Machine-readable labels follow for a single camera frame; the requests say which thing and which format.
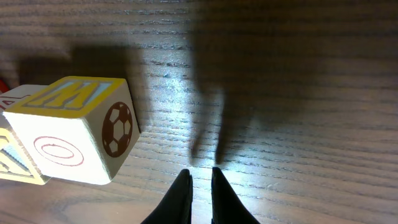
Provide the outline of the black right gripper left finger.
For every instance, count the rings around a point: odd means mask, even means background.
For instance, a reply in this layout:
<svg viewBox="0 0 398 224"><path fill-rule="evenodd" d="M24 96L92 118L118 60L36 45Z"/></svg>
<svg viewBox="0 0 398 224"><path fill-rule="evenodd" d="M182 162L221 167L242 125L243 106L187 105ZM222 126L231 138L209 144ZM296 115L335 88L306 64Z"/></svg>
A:
<svg viewBox="0 0 398 224"><path fill-rule="evenodd" d="M188 169L182 169L158 206L142 224L191 224L193 180Z"/></svg>

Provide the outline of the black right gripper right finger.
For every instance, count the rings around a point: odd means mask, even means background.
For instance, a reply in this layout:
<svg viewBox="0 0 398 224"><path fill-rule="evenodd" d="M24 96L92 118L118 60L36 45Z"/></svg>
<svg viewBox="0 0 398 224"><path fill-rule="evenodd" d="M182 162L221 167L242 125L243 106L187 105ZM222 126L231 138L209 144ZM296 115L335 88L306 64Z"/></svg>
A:
<svg viewBox="0 0 398 224"><path fill-rule="evenodd" d="M213 224L259 224L242 204L219 167L212 168L211 198Z"/></svg>

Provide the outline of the yellow M airplane block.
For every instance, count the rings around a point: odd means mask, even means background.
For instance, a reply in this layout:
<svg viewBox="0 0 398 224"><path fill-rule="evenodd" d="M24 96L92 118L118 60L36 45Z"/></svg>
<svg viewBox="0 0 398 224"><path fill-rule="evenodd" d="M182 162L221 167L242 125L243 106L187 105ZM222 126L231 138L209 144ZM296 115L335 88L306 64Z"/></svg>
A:
<svg viewBox="0 0 398 224"><path fill-rule="evenodd" d="M41 173L89 184L110 183L140 136L123 78L64 77L3 114Z"/></svg>

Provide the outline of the yellow K block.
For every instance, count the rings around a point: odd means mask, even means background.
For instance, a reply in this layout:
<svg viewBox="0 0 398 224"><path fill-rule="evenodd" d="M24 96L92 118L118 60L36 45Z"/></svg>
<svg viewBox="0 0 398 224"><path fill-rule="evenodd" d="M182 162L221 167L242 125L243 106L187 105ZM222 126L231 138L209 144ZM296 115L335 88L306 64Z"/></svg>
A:
<svg viewBox="0 0 398 224"><path fill-rule="evenodd" d="M1 112L43 89L43 85L21 85L1 94ZM43 175L5 116L1 115L1 178L44 185L50 177Z"/></svg>

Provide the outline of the green Z cat block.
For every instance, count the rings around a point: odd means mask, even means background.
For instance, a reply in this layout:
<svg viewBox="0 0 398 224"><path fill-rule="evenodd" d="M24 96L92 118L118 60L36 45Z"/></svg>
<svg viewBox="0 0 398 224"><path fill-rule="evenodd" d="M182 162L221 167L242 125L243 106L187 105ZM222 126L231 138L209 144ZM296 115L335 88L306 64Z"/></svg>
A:
<svg viewBox="0 0 398 224"><path fill-rule="evenodd" d="M2 79L0 79L0 94L3 94L9 90L10 88L8 87L8 85Z"/></svg>

